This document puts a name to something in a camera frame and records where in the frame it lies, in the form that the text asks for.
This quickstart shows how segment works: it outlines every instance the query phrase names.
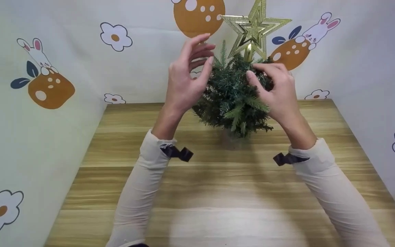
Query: wooden tabletop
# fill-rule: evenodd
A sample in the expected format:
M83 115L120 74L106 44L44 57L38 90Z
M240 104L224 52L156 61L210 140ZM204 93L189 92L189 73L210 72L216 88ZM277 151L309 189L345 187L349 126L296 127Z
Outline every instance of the wooden tabletop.
M300 101L301 111L367 201L395 247L395 202L331 100ZM161 104L108 105L46 243L104 247L116 203ZM177 147L194 152L172 159L163 176L147 233L151 247L335 247L339 237L317 200L289 165L273 156L289 141L275 128L227 150L221 131L183 117Z

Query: black bow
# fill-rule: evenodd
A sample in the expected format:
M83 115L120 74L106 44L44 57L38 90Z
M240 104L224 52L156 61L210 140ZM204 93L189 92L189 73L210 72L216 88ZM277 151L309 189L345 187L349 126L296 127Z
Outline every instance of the black bow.
M188 150L187 148L183 148L181 151L177 149L177 147L170 145L167 147L162 147L161 150L166 154L169 158L179 158L182 161L188 162L190 158L193 156L193 152Z
M274 156L274 161L280 167L284 164L294 164L303 161L308 161L309 158L301 158L290 153L284 155L283 153L279 153L278 155Z

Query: star tree topper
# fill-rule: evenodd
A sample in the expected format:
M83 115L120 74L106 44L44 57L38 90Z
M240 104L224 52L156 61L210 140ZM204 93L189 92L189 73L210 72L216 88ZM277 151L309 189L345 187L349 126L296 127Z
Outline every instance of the star tree topper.
M247 60L252 59L254 51L266 59L266 36L292 21L266 18L266 0L255 0L248 16L223 15L222 18L238 34L229 57L245 50Z

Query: miniature christmas tree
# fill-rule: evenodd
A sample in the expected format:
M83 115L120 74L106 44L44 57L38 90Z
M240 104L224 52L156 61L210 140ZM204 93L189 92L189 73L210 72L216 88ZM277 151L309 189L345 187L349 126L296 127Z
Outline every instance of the miniature christmas tree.
M272 63L270 58L257 62ZM201 122L229 129L233 136L239 138L249 136L252 131L272 130L266 123L269 119L268 106L258 98L257 87L248 84L246 72L253 71L267 91L273 88L273 82L263 72L254 70L252 63L254 61L246 61L240 54L227 59L223 42L220 58L215 58L207 89L193 106Z

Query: pink rabbit ear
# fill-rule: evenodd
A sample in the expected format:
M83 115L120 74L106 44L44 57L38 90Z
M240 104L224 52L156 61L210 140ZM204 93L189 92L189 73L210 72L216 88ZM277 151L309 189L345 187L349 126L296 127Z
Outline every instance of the pink rabbit ear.
M40 41L40 39L38 39L38 38L33 39L33 47L36 50L42 50L42 42Z
M16 41L26 51L30 51L30 45L27 43L27 41L25 41L25 40L23 40L21 38L17 39Z
M332 13L326 12L326 13L324 13L324 14L321 16L321 19L320 19L320 21L318 22L318 24L324 25L325 23L327 23L327 22L330 20L330 18L332 18Z
M327 29L328 30L332 30L333 28L335 28L337 25L339 25L340 23L340 19L334 19L332 20L329 24L327 24Z

